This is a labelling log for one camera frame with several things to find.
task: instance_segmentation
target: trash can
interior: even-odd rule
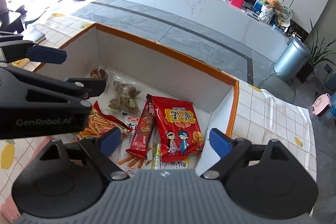
[[[294,37],[290,39],[287,48],[274,64],[274,71],[292,79],[310,57],[311,53],[308,47],[297,37]]]

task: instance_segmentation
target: plush toy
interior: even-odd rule
[[[279,13],[281,6],[278,0],[264,0],[264,5],[261,7],[259,20],[269,24],[274,13]]]

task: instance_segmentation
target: power outlet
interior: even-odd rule
[[[328,65],[328,64],[326,64],[325,66],[324,66],[324,69],[325,69],[325,71],[329,74],[329,73],[331,73],[332,71],[333,71],[333,69]]]

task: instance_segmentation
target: cartoon boy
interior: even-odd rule
[[[170,154],[174,154],[177,150],[177,145],[175,143],[175,134],[172,131],[167,131],[167,138],[168,138],[168,152]]]
[[[185,130],[179,130],[178,137],[181,139],[180,151],[183,155],[189,146],[187,138],[189,138],[188,133]]]

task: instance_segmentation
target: red box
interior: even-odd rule
[[[241,8],[243,6],[244,0],[231,0],[231,5]]]

